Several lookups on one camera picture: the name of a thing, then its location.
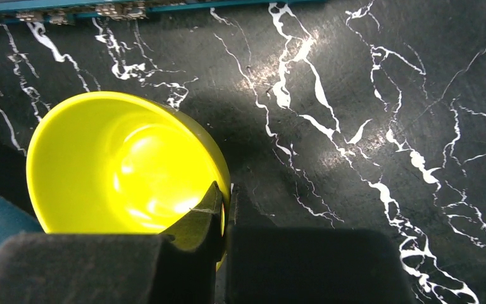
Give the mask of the yellow plastic bowl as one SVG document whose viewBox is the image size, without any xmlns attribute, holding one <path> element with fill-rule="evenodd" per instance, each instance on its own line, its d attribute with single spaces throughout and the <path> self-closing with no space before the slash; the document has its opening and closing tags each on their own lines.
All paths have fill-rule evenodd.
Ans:
<svg viewBox="0 0 486 304">
<path fill-rule="evenodd" d="M 228 215 L 230 173 L 193 118 L 122 92 L 88 92 L 35 128 L 26 178 L 46 233 L 165 231 L 197 208 L 212 183 Z"/>
</svg>

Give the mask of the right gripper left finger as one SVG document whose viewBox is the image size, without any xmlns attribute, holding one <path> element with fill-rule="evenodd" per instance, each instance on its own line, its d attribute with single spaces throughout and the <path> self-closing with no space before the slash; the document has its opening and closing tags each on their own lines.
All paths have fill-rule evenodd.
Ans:
<svg viewBox="0 0 486 304">
<path fill-rule="evenodd" d="M 22 233 L 0 246 L 0 303 L 212 303 L 223 196 L 159 234 Z"/>
</svg>

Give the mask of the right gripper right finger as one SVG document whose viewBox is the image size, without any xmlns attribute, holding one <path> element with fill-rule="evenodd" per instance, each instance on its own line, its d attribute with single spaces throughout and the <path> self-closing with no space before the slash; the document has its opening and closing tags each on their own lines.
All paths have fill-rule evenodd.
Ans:
<svg viewBox="0 0 486 304">
<path fill-rule="evenodd" d="M 227 303 L 413 303 L 398 251 L 368 229 L 279 227 L 234 186 Z"/>
</svg>

